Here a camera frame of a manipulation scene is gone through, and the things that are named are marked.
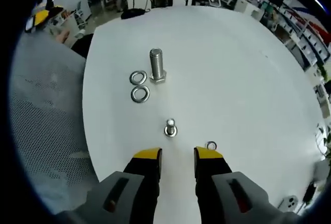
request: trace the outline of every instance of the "small metal ring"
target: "small metal ring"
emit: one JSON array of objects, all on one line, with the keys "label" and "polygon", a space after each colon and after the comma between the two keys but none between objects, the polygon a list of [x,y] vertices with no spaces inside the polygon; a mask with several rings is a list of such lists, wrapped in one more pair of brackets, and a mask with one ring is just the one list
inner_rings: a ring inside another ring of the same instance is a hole
[{"label": "small metal ring", "polygon": [[[214,149],[211,149],[211,148],[209,148],[209,146],[211,146],[211,145],[213,145],[215,148]],[[208,141],[207,143],[206,143],[206,149],[208,149],[208,150],[216,150],[216,148],[217,148],[217,144],[216,144],[216,142],[214,142],[214,141]]]},{"label": "small metal ring", "polygon": [[[138,90],[142,89],[143,91],[145,91],[145,96],[141,99],[138,99],[136,97],[136,92]],[[134,101],[134,102],[137,102],[137,103],[143,103],[143,102],[146,102],[148,99],[149,99],[149,96],[151,95],[151,92],[149,91],[149,88],[145,85],[138,85],[136,87],[133,88],[133,90],[131,91],[131,99]]]},{"label": "small metal ring", "polygon": [[165,126],[165,128],[164,128],[164,134],[166,136],[172,138],[172,137],[175,137],[177,135],[177,127],[176,126],[174,126],[174,133],[172,135],[168,134],[167,128],[168,128],[167,126]]},{"label": "small metal ring", "polygon": [[[143,78],[140,81],[136,81],[134,77],[139,74],[142,75]],[[147,73],[143,70],[136,70],[130,75],[130,83],[132,83],[133,85],[141,85],[146,81],[146,79],[147,79]]]}]

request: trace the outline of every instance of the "small screw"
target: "small screw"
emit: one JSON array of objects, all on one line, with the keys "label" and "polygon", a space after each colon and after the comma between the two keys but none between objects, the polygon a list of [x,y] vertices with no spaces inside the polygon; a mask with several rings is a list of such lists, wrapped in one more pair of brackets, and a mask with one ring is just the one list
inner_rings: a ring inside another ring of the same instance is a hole
[{"label": "small screw", "polygon": [[167,119],[167,125],[164,128],[164,134],[168,137],[175,137],[177,134],[177,127],[175,126],[175,120]]}]

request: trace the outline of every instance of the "white table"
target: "white table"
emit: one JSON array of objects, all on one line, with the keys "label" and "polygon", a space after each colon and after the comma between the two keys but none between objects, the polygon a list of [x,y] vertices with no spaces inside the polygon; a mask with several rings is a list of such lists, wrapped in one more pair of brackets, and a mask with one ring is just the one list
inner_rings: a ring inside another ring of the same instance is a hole
[{"label": "white table", "polygon": [[[135,70],[151,72],[149,51],[163,50],[165,84],[130,98]],[[162,147],[155,223],[201,223],[193,148],[215,141],[233,171],[263,187],[271,204],[301,199],[320,158],[314,132],[324,126],[313,89],[288,49],[242,13],[212,7],[153,9],[95,31],[83,85],[89,153],[99,180],[124,170],[139,150]],[[178,127],[163,134],[167,118]]]}]

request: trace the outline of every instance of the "desk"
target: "desk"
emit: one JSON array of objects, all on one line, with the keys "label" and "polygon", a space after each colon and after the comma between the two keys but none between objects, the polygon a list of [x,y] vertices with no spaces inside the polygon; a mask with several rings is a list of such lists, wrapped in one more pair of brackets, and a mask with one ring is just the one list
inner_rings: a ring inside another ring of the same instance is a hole
[{"label": "desk", "polygon": [[[145,103],[130,98],[135,70],[151,73],[160,47],[164,84],[149,80]],[[320,160],[314,132],[324,126],[314,91],[288,49],[252,17],[221,8],[154,9],[96,28],[86,61],[83,118],[101,181],[122,171],[139,150],[162,147],[155,223],[201,223],[193,148],[215,141],[278,205],[301,199]],[[163,134],[174,118],[175,138]]]}]

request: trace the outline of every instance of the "hex bolt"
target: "hex bolt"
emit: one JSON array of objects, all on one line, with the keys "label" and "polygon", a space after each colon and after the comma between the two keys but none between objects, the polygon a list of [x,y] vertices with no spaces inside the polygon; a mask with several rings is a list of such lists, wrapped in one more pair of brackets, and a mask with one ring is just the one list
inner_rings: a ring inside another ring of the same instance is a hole
[{"label": "hex bolt", "polygon": [[167,72],[163,69],[162,50],[160,48],[151,49],[149,59],[152,67],[152,74],[149,77],[150,81],[155,84],[164,83]]},{"label": "hex bolt", "polygon": [[164,134],[170,138],[175,137],[177,134],[177,127],[175,126],[175,120],[170,118],[167,120],[167,125],[164,128]]}]

